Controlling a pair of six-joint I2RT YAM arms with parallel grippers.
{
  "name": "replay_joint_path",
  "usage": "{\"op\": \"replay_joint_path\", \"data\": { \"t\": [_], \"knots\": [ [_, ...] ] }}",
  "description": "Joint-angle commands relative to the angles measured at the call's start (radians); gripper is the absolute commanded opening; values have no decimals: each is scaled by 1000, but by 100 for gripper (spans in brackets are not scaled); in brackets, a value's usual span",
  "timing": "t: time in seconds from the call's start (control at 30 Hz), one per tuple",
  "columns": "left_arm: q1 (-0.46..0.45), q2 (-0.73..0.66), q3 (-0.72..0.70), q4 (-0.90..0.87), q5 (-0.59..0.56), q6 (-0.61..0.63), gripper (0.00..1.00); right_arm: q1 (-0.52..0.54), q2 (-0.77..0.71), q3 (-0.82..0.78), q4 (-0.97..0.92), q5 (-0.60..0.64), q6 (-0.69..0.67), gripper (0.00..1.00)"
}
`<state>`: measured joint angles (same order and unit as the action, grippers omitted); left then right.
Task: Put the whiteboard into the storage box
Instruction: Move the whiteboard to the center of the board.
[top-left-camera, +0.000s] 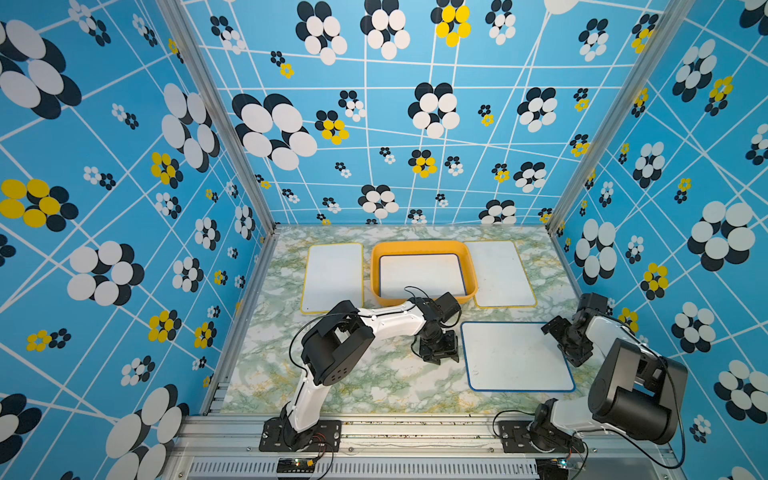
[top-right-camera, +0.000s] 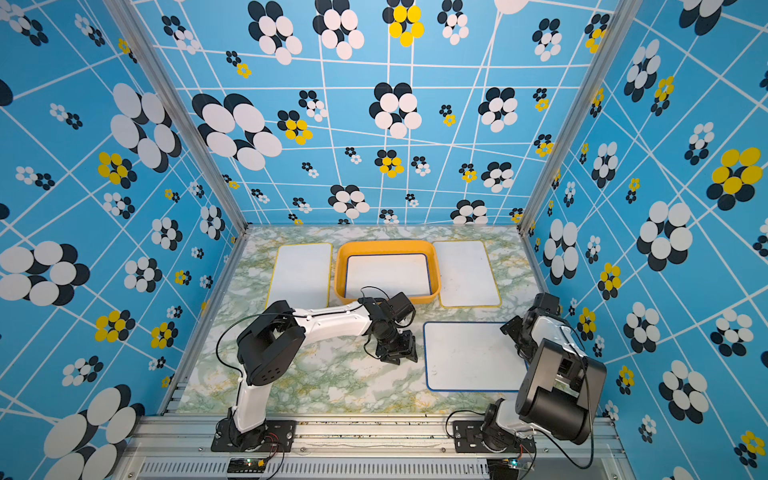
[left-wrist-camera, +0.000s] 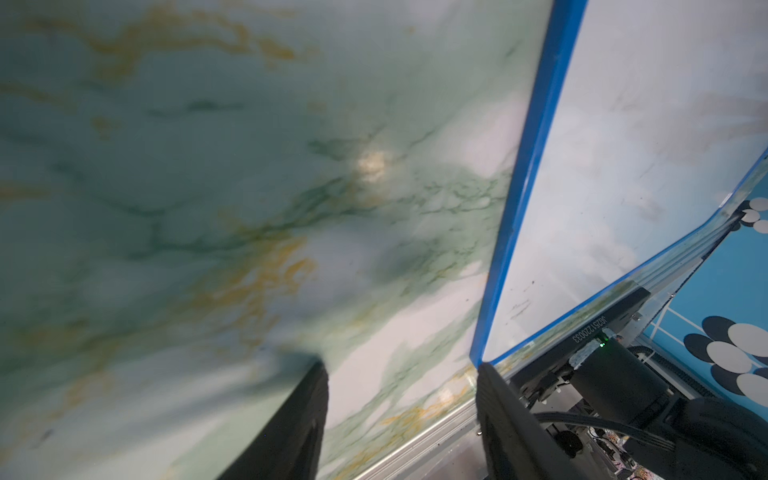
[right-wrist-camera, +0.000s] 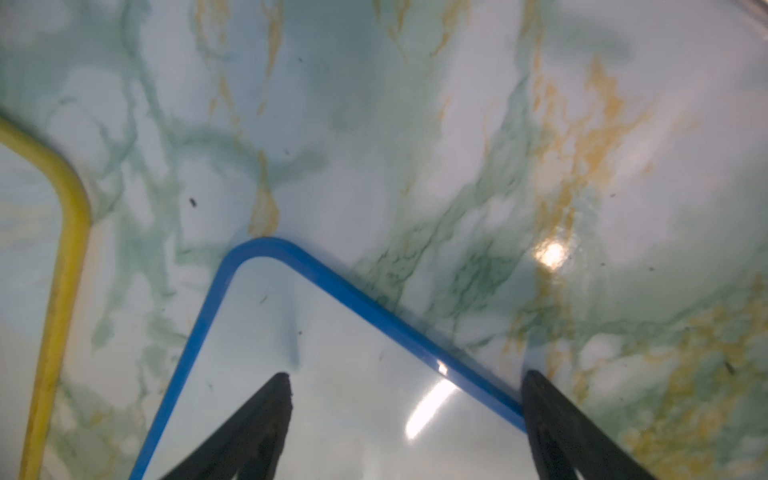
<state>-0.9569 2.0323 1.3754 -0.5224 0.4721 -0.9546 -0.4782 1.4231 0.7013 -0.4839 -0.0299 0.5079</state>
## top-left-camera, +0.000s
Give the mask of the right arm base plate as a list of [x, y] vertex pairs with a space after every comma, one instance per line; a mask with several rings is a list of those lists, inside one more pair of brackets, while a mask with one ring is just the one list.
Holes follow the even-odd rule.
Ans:
[[498, 430], [505, 453], [585, 454], [585, 443], [551, 426], [530, 426], [530, 421], [500, 421]]

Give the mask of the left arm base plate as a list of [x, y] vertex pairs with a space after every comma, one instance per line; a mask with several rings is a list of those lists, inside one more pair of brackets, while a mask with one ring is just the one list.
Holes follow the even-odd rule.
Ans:
[[338, 452], [342, 422], [320, 420], [308, 430], [297, 433], [284, 418], [273, 417], [263, 425], [260, 452]]

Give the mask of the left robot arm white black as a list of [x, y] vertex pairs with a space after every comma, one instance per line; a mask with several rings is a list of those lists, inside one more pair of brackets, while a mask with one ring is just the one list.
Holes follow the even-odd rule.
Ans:
[[349, 300], [321, 316], [301, 339], [302, 370], [293, 400], [281, 410], [279, 441], [291, 450], [319, 436], [320, 411], [330, 388], [354, 369], [375, 340], [407, 336], [426, 363], [459, 360], [451, 319], [461, 318], [461, 305], [450, 293], [436, 299], [411, 297], [379, 309], [358, 309]]

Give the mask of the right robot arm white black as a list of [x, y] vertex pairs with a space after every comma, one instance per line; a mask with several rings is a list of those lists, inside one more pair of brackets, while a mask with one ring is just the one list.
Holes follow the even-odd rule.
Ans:
[[577, 435], [603, 429], [657, 445], [674, 438], [688, 370], [643, 345], [626, 323], [611, 317], [606, 297], [582, 295], [571, 318], [556, 316], [541, 331], [572, 366], [592, 358], [601, 366], [586, 396], [539, 405], [528, 426], [536, 448], [583, 450]]

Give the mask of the blue framed whiteboard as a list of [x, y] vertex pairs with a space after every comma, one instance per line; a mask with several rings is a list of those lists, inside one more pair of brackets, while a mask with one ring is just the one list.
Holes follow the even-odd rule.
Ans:
[[568, 362], [540, 323], [467, 322], [461, 326], [468, 384], [477, 392], [575, 390]]
[[464, 296], [459, 257], [456, 254], [387, 255], [379, 261], [379, 291], [386, 299], [405, 298], [406, 287], [415, 293], [439, 297], [449, 292]]

